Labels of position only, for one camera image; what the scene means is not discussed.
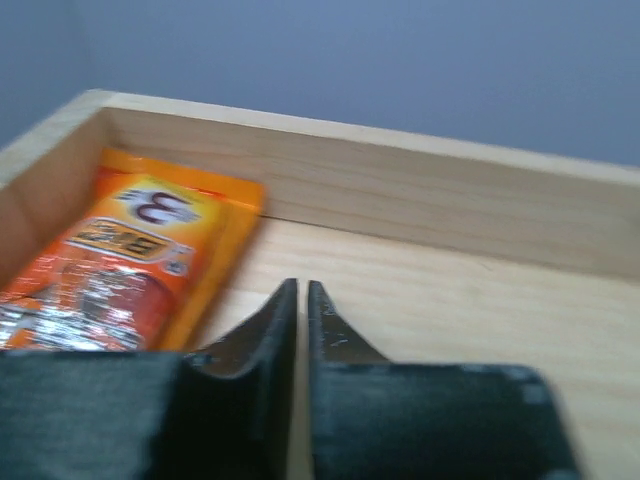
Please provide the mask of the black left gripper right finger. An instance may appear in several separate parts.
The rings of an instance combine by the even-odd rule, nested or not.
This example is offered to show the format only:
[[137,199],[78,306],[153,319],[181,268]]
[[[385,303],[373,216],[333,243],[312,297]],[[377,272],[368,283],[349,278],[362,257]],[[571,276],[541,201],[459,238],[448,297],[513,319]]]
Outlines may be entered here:
[[396,363],[308,285],[318,479],[579,479],[553,390],[524,365]]

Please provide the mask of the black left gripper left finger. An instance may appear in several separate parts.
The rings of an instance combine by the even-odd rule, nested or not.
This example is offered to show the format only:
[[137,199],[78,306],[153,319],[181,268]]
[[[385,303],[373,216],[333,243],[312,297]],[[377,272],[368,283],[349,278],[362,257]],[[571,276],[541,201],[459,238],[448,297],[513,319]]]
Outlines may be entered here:
[[192,352],[5,351],[5,479],[282,479],[298,283]]

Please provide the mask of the orange razor pack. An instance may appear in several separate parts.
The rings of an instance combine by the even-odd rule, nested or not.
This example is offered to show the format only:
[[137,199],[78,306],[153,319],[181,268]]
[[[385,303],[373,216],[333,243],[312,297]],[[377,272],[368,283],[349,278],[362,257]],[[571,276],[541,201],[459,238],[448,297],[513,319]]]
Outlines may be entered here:
[[2,291],[2,347],[185,349],[257,225],[265,187],[109,148],[93,193]]

